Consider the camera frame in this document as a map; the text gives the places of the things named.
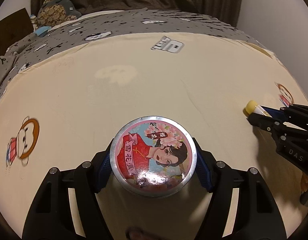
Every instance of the blue object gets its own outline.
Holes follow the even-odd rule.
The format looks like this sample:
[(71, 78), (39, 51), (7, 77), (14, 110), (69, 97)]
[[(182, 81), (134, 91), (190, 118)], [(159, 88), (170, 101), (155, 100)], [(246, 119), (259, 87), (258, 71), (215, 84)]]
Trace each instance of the blue object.
[(201, 186), (207, 189), (207, 191), (211, 191), (213, 188), (211, 181), (211, 172), (199, 151), (197, 151), (197, 163), (195, 171), (197, 173)]
[(102, 188), (106, 187), (112, 172), (110, 163), (110, 151), (108, 151), (107, 155), (105, 156), (100, 168), (95, 172), (96, 176), (94, 187), (96, 188), (97, 192), (100, 192)]
[(48, 33), (48, 30), (50, 30), (51, 28), (52, 27), (50, 26), (43, 26), (34, 31), (34, 33), (36, 33), (38, 37), (42, 38)]
[(271, 115), (271, 117), (279, 119), (282, 122), (288, 122), (288, 118), (284, 115), (284, 113), (281, 110), (269, 108), (266, 106), (262, 106), (262, 108), (264, 108)]

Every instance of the tin lid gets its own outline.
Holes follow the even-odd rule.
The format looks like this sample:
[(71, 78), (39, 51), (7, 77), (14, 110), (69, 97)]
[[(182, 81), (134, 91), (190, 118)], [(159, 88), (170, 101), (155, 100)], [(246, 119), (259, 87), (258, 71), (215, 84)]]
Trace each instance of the tin lid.
[(132, 193), (166, 197), (192, 177), (197, 155), (190, 134), (173, 120), (147, 116), (131, 121), (115, 136), (110, 163), (118, 181)]

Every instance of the gray blanket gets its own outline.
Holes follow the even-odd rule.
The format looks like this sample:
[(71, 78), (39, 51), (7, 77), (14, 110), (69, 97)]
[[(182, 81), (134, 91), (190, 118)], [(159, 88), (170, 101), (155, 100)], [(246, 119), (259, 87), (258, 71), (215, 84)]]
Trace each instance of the gray blanket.
[(0, 65), (0, 98), (8, 82), (17, 73), (56, 53), (90, 41), (116, 35), (155, 32), (200, 33), (243, 40), (263, 48), (258, 41), (244, 32), (207, 15), (180, 11), (148, 10), (147, 8), (100, 15), (52, 30), (43, 38), (30, 34), (30, 36), (14, 44), (6, 53), (6, 57), (11, 57), (8, 58), (8, 67)]

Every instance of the pink cherry blossom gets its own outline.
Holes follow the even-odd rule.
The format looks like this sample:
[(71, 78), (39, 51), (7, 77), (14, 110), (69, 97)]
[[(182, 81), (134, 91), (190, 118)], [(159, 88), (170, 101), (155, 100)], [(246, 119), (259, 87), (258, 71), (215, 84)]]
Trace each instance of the pink cherry blossom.
[(172, 143), (176, 143), (177, 140), (174, 137), (174, 133), (172, 133), (171, 131), (166, 131), (167, 133), (167, 137), (165, 138), (161, 138), (161, 144), (164, 146), (172, 146)]
[(159, 132), (166, 132), (167, 130), (165, 129), (165, 127), (166, 127), (166, 125), (165, 124), (163, 124), (163, 123), (157, 123), (156, 124), (156, 126), (157, 126), (157, 129), (158, 129), (158, 131)]
[(177, 143), (178, 141), (176, 139), (170, 142), (171, 146), (173, 146), (174, 148), (177, 148)]
[(182, 137), (182, 136), (180, 136), (180, 135), (178, 135), (178, 136), (176, 136), (176, 137), (175, 137), (175, 139), (176, 139), (176, 140), (178, 140), (178, 141), (180, 141), (180, 140), (182, 140), (182, 139), (183, 139), (183, 137)]
[(181, 142), (179, 142), (179, 141), (177, 141), (177, 143), (176, 143), (176, 147), (175, 148), (180, 148), (182, 146), (182, 143)]
[(149, 127), (144, 131), (144, 133), (145, 133), (145, 135), (148, 135), (148, 134), (150, 134), (150, 133), (155, 133), (156, 131), (155, 131), (155, 126), (153, 126), (153, 125), (149, 125)]
[(172, 133), (176, 133), (176, 129), (175, 129), (174, 127), (172, 127), (172, 126), (169, 128), (169, 130), (170, 130)]

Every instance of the silver metal rim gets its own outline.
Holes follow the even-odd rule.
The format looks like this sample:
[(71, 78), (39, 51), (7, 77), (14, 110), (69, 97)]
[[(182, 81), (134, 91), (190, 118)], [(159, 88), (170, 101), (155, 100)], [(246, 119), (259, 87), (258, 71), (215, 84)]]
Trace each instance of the silver metal rim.
[[(164, 192), (145, 192), (145, 191), (142, 191), (142, 190), (139, 190), (139, 189), (133, 187), (121, 176), (121, 173), (118, 171), (118, 168), (117, 168), (117, 165), (116, 165), (115, 148), (116, 148), (116, 145), (118, 143), (118, 140), (123, 135), (123, 133), (125, 133), (126, 130), (128, 130), (131, 126), (133, 126), (136, 123), (142, 122), (142, 121), (163, 121), (163, 122), (167, 122), (167, 123), (175, 126), (185, 135), (186, 139), (189, 142), (191, 150), (192, 150), (192, 165), (189, 169), (188, 174), (182, 180), (181, 183), (179, 183), (174, 188), (171, 188), (171, 189), (166, 190)], [(145, 116), (145, 117), (137, 118), (137, 119), (129, 122), (123, 128), (121, 128), (121, 130), (116, 134), (115, 138), (113, 139), (111, 149), (110, 149), (110, 163), (111, 163), (113, 173), (114, 173), (115, 177), (117, 178), (117, 180), (128, 191), (130, 191), (134, 194), (140, 195), (140, 196), (145, 196), (145, 197), (156, 197), (156, 198), (167, 197), (167, 196), (170, 196), (170, 195), (178, 192), (182, 187), (184, 187), (187, 184), (187, 182), (193, 176), (194, 171), (195, 171), (195, 167), (196, 167), (196, 162), (197, 162), (196, 146), (195, 146), (195, 143), (194, 143), (192, 137), (190, 136), (190, 134), (177, 122), (175, 122), (171, 119), (165, 118), (165, 117), (160, 117), (160, 116)]]

